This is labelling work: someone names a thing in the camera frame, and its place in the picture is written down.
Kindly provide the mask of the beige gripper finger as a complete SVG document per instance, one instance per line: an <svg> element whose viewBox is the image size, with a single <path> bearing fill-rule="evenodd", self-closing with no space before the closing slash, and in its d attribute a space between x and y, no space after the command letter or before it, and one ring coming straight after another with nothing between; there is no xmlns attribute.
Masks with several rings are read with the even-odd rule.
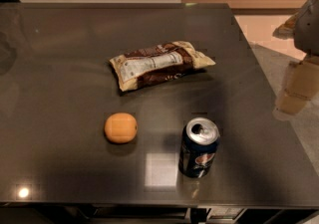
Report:
<svg viewBox="0 0 319 224"><path fill-rule="evenodd" d="M282 40L293 39L296 21L296 14L290 16L283 24L274 30L272 36Z"/></svg>
<svg viewBox="0 0 319 224"><path fill-rule="evenodd" d="M290 120L318 93L319 57L306 56L300 62L290 62L275 101L273 114L279 120Z"/></svg>

